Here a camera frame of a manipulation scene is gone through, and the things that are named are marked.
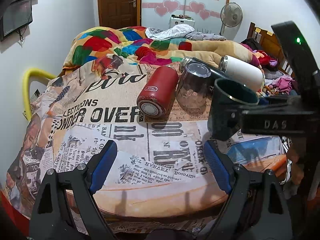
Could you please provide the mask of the person's right hand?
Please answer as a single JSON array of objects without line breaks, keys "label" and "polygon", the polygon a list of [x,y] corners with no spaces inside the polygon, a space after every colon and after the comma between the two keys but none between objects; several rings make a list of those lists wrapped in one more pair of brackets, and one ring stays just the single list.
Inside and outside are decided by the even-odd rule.
[{"label": "person's right hand", "polygon": [[304,178],[303,159],[306,154],[306,138],[290,137],[291,144],[286,153],[287,159],[292,161],[291,177],[295,185],[300,185]]}]

